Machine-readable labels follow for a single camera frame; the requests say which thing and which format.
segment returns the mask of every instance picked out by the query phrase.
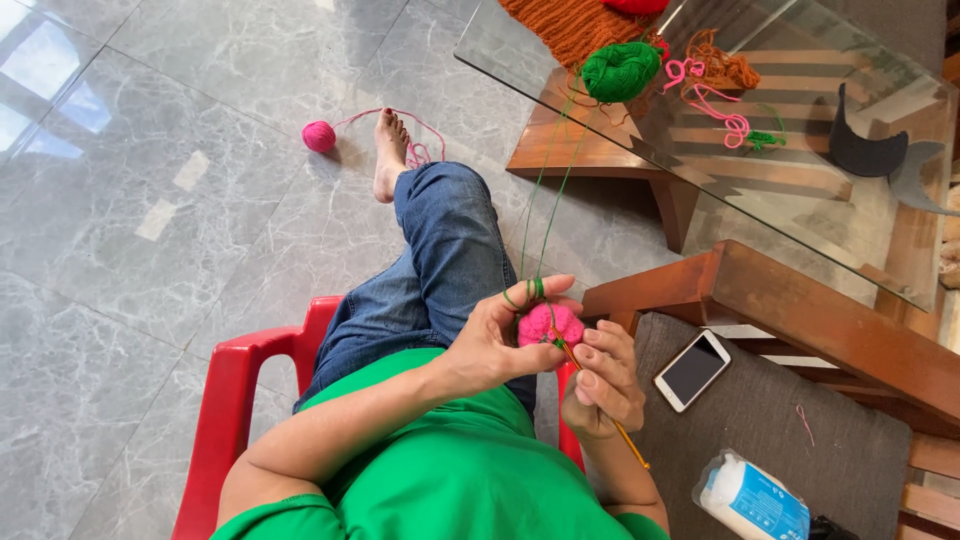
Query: green yarn ball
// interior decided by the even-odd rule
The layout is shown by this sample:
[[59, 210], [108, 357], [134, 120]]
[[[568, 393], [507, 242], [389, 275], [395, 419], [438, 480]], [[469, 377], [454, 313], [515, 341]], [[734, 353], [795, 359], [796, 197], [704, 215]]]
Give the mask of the green yarn ball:
[[590, 55], [580, 72], [587, 94], [600, 103], [630, 101], [660, 69], [655, 47], [642, 41], [607, 45]]

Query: gray marble floor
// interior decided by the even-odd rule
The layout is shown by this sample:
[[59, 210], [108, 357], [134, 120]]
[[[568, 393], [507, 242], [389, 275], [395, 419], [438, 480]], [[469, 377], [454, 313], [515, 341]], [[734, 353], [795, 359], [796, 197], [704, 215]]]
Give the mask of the gray marble floor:
[[[649, 190], [602, 180], [568, 187], [541, 252], [557, 186], [531, 204], [503, 170], [533, 104], [452, 56], [476, 3], [0, 0], [0, 538], [168, 538], [214, 345], [400, 253], [372, 116], [332, 157], [307, 121], [418, 114], [487, 180], [515, 265], [574, 295], [678, 258]], [[264, 367], [253, 437], [288, 414], [291, 367]]]

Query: blue jeans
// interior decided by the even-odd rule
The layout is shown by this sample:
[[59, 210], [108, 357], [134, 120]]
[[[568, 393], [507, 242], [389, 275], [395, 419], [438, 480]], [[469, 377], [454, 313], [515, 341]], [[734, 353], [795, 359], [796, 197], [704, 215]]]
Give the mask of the blue jeans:
[[[490, 190], [469, 167], [443, 161], [401, 173], [394, 210], [407, 246], [337, 307], [295, 413], [336, 380], [384, 356], [449, 347], [477, 302], [516, 283]], [[537, 376], [506, 386], [533, 418]]]

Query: red plastic chair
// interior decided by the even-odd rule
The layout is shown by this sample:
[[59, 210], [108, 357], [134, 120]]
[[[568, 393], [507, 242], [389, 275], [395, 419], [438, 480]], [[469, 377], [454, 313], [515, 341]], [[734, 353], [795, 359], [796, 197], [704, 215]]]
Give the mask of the red plastic chair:
[[[313, 378], [317, 349], [342, 298], [314, 298], [302, 327], [248, 333], [213, 349], [173, 540], [207, 540], [213, 534], [220, 490], [233, 462], [247, 449], [260, 366], [271, 356], [288, 355], [297, 368], [297, 387], [302, 394]], [[557, 370], [561, 402], [566, 382], [575, 372], [569, 363]], [[580, 443], [563, 419], [560, 450], [584, 470]]]

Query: pink crochet piece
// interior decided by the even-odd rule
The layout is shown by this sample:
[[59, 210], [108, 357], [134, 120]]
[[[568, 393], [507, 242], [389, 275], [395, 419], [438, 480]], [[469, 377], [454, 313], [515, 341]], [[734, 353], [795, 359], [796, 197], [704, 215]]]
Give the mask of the pink crochet piece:
[[[551, 307], [553, 307], [553, 317], [550, 316]], [[534, 343], [553, 342], [557, 338], [550, 330], [550, 323], [553, 318], [556, 318], [555, 324], [557, 330], [560, 331], [560, 336], [570, 348], [583, 340], [584, 323], [573, 314], [573, 311], [570, 311], [569, 307], [540, 304], [520, 317], [516, 336], [516, 341], [520, 344], [520, 347]]]

